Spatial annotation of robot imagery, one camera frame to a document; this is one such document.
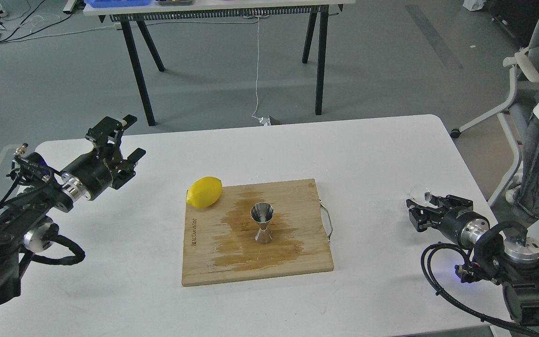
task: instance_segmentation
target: concrete floor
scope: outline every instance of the concrete floor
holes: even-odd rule
[[[10,17],[28,9],[25,1],[0,2]],[[39,3],[29,2],[33,8]],[[46,1],[34,15],[45,24],[57,22],[57,15],[66,17],[61,11],[65,4]],[[516,46],[486,11],[470,12],[461,5],[461,0],[360,0],[330,17],[319,117],[313,112],[317,39],[309,64],[301,64],[307,16],[263,19],[257,115],[293,124],[430,113],[449,130],[470,121],[505,98],[509,79],[502,60]],[[422,15],[426,21],[418,21]],[[6,22],[2,36],[20,21]],[[126,134],[258,127],[250,117],[256,105],[255,20],[197,22],[203,23],[149,26],[164,73],[134,32],[158,121],[153,127],[144,118],[121,31],[107,28],[0,44],[0,197],[11,183],[5,175],[17,145],[26,142],[34,149],[43,141],[81,138],[105,116],[137,116],[139,122]],[[43,24],[32,23],[37,27],[23,26],[15,37]],[[78,11],[32,37],[111,25],[109,19],[102,24]],[[498,121],[483,122],[455,143],[484,196],[490,196],[511,162]],[[413,174],[412,165],[408,171]],[[503,203],[495,213],[499,220],[515,216]]]

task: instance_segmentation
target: bamboo cutting board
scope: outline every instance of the bamboo cutting board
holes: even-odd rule
[[[255,241],[251,207],[274,207],[272,241]],[[228,186],[206,209],[186,205],[182,285],[284,277],[334,270],[314,179]]]

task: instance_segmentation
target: chair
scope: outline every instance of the chair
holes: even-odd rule
[[[513,57],[505,58],[503,66],[510,67],[510,89],[507,99],[460,128],[451,130],[451,137],[458,138],[462,132],[485,121],[487,118],[494,115],[498,117],[498,121],[500,121],[503,132],[513,151],[513,162],[507,173],[503,175],[492,196],[488,198],[488,205],[490,206],[496,202],[503,190],[509,186],[522,160],[522,153],[518,147],[521,143],[515,138],[506,115],[511,114],[518,134],[522,137],[530,120],[533,107],[536,104],[533,95],[539,88],[539,19],[530,39],[530,45],[515,53]]]

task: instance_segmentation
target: lemon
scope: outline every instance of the lemon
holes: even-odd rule
[[[197,180],[186,192],[186,203],[195,208],[213,205],[222,195],[222,181],[216,177]]]

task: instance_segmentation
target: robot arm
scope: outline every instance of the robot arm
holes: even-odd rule
[[[86,134],[94,145],[93,150],[76,158],[61,172],[47,166],[36,152],[23,156],[26,144],[16,151],[15,166],[10,173],[14,182],[0,201],[0,211],[3,210],[0,214],[0,305],[20,296],[22,275],[31,261],[72,265],[84,260],[84,251],[58,234],[58,225],[47,213],[54,207],[69,212],[82,196],[94,200],[106,188],[117,190],[134,177],[134,168],[145,151],[136,149],[124,159],[120,139],[124,130],[136,121],[131,115],[122,121],[104,118]],[[28,187],[18,196],[7,199],[17,185]],[[73,256],[51,259],[36,255],[52,242],[68,247]]]
[[[429,203],[433,207],[420,205],[411,199],[406,203],[411,223],[418,232],[431,227],[454,243],[431,245],[422,256],[422,269],[437,294],[482,321],[539,336],[523,328],[539,326],[539,242],[527,236],[526,228],[514,221],[501,222],[490,228],[486,218],[473,212],[471,200],[456,196],[432,196]],[[430,259],[439,249],[453,249],[464,257],[464,264],[455,266],[455,273],[461,282],[485,279],[501,284],[509,314],[520,326],[468,309],[445,292],[430,272]]]

